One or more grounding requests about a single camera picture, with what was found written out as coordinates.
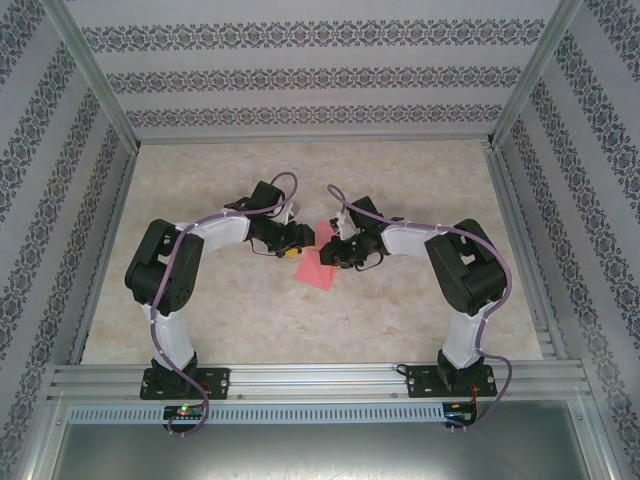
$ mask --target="purple cable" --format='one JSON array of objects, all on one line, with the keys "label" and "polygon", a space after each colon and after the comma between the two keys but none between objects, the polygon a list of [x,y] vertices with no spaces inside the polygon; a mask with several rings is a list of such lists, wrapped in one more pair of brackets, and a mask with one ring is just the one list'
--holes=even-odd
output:
[{"label": "purple cable", "polygon": [[496,257],[498,264],[504,271],[505,277],[507,279],[507,285],[504,289],[504,294],[502,295],[502,298],[498,300],[493,306],[488,308],[486,312],[484,312],[482,319],[480,320],[478,333],[476,334],[475,348],[485,358],[489,358],[492,360],[500,360],[504,362],[507,365],[507,379],[504,382],[504,386],[502,387],[502,390],[500,390],[500,392],[498,393],[498,396],[493,401],[489,409],[485,412],[485,414],[480,419],[478,419],[475,423],[473,423],[469,428],[479,425],[496,408],[500,400],[502,400],[502,397],[505,396],[505,394],[507,393],[507,389],[511,384],[511,379],[513,377],[513,365],[511,364],[509,359],[501,355],[490,355],[488,353],[483,352],[481,348],[482,334],[484,332],[485,327],[487,326],[487,319],[489,318],[489,315],[491,315],[498,308],[504,305],[504,303],[507,301],[507,299],[511,295],[511,290],[513,289],[513,276],[511,275],[511,269],[509,268],[509,265],[507,265],[507,262],[505,261],[503,256],[500,255],[500,252],[498,252],[498,250],[493,245],[491,245],[489,242],[487,242],[483,238],[480,238],[479,236],[474,235],[473,233],[469,233],[455,227],[448,227],[444,225],[429,225],[427,223],[413,223],[413,222],[406,222],[402,220],[391,220],[389,218],[384,218],[380,215],[376,215],[374,213],[368,212],[362,208],[356,207],[355,205],[352,205],[351,203],[347,202],[346,197],[342,192],[342,190],[340,190],[338,187],[336,187],[333,184],[327,185],[327,190],[336,200],[342,203],[343,207],[346,207],[349,210],[353,210],[355,212],[361,213],[362,215],[373,218],[380,222],[388,223],[389,225],[398,225],[401,227],[411,227],[411,228],[417,228],[420,230],[440,231],[440,232],[447,232],[447,233],[453,233],[455,235],[460,235],[462,237],[466,237],[482,245],[484,248],[489,250],[489,252],[491,252],[492,255]]},{"label": "purple cable", "polygon": [[[195,227],[197,227],[199,225],[207,224],[208,222],[211,222],[213,220],[217,220],[218,218],[223,218],[223,217],[244,217],[246,215],[260,215],[260,214],[263,214],[263,213],[272,212],[278,207],[284,207],[287,203],[289,203],[293,199],[293,197],[295,196],[296,192],[298,191],[298,177],[293,172],[281,172],[278,175],[276,175],[273,178],[273,180],[271,180],[271,183],[273,184],[276,180],[278,180],[279,178],[281,178],[283,176],[288,176],[288,177],[291,177],[293,179],[293,188],[291,189],[291,193],[289,193],[288,196],[286,196],[284,199],[282,199],[282,201],[280,201],[280,202],[276,203],[274,206],[268,207],[268,208],[261,208],[261,209],[258,209],[258,210],[248,210],[248,211],[244,211],[244,212],[220,212],[220,213],[215,213],[213,215],[209,215],[207,217],[201,218],[200,220],[198,220],[196,222],[193,222],[190,225],[187,225],[180,232],[180,234],[178,235],[178,238],[176,239],[176,243],[173,245],[173,249],[171,250],[171,255],[169,256],[169,260],[167,261],[167,268],[164,271],[164,275],[162,276],[162,280],[160,282],[160,286],[158,287],[158,291],[156,293],[156,296],[154,297],[153,303],[151,304],[151,340],[153,341],[153,345],[156,348],[156,351],[160,354],[160,356],[167,363],[167,365],[169,365],[171,370],[176,372],[184,380],[186,380],[193,387],[195,387],[196,390],[198,390],[198,392],[202,395],[203,404],[204,404],[204,414],[202,415],[202,418],[200,418],[200,421],[192,429],[190,429],[190,430],[188,430],[186,432],[181,432],[180,433],[180,437],[181,438],[184,438],[184,437],[186,437],[188,435],[192,435],[192,434],[196,433],[205,424],[205,422],[207,421],[207,418],[209,418],[209,397],[207,396],[207,392],[204,390],[204,388],[202,388],[198,384],[198,382],[196,382],[191,377],[189,377],[187,374],[185,374],[180,368],[178,368],[178,366],[175,363],[173,363],[171,361],[171,359],[167,355],[165,355],[164,350],[160,346],[160,342],[158,340],[158,335],[157,335],[157,332],[156,332],[156,323],[157,323],[156,322],[156,318],[158,316],[158,305],[160,304],[160,300],[162,299],[162,296],[164,295],[164,292],[165,292],[165,290],[167,288],[167,283],[169,282],[169,276],[171,275],[171,271],[173,270],[173,265],[176,262],[176,255],[177,255],[178,249],[180,248],[180,244],[182,243],[182,240],[187,235],[187,233],[189,233],[191,230],[193,230]],[[169,435],[171,435],[171,436],[173,436],[173,434],[176,433],[173,430],[171,430],[171,424],[173,423],[173,420],[175,418],[176,417],[172,417],[171,419],[169,419],[169,422],[167,424],[167,430],[169,431]]]}]

